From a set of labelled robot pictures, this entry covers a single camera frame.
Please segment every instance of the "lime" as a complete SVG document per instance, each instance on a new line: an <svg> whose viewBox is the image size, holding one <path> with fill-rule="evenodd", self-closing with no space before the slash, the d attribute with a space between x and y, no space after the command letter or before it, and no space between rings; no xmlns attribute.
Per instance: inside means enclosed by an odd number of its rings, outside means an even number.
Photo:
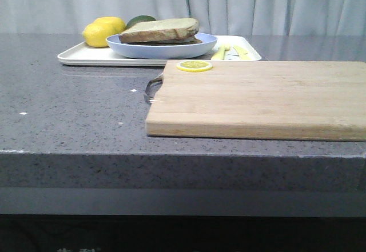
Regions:
<svg viewBox="0 0 366 252"><path fill-rule="evenodd" d="M126 25L126 29L134 26L136 23L139 23L139 22L152 22L152 21L156 21L156 19L152 16L140 15L140 16L130 19L130 21Z"/></svg>
<svg viewBox="0 0 366 252"><path fill-rule="evenodd" d="M207 61L183 61L177 64L177 68L182 71L187 72L203 72L210 70L212 68L212 64Z"/></svg>

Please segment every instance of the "cutting board handle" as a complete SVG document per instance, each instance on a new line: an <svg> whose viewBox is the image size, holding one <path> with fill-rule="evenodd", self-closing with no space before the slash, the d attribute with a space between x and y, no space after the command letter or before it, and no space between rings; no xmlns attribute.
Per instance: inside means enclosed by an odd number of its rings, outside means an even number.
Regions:
<svg viewBox="0 0 366 252"><path fill-rule="evenodd" d="M155 83L162 83L162 73L160 73L157 77L151 79L148 84L146 85L146 89L144 92L144 99L145 102L150 104L154 101L154 97L151 96L151 88Z"/></svg>

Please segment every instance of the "wooden cutting board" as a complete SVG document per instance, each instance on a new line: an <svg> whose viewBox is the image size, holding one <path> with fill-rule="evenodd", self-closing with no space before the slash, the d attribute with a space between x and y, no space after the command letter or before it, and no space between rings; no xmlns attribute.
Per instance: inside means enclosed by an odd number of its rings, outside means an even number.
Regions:
<svg viewBox="0 0 366 252"><path fill-rule="evenodd" d="M149 135L366 141L366 63L168 61Z"/></svg>

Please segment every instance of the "bread slice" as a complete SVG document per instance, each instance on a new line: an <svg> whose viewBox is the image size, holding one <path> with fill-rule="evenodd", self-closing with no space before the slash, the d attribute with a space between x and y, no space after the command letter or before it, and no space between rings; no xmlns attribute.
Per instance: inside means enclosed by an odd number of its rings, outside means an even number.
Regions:
<svg viewBox="0 0 366 252"><path fill-rule="evenodd" d="M191 36L187 39L167 39L165 41L155 41L155 42L129 42L130 45L195 45L197 43L202 43L200 39L195 36Z"/></svg>
<svg viewBox="0 0 366 252"><path fill-rule="evenodd" d="M122 43L155 42L185 39L198 33L199 23L194 18L174 18L139 22L120 34Z"/></svg>

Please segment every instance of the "blue plate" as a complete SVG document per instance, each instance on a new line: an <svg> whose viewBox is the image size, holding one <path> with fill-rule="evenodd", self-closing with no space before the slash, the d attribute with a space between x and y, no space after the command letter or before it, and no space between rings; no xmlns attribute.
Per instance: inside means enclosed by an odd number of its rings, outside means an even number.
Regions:
<svg viewBox="0 0 366 252"><path fill-rule="evenodd" d="M216 44L214 35L197 33L202 43L194 45L129 45L121 43L117 35L107 38L109 47L119 55L134 59L189 59L206 54Z"/></svg>

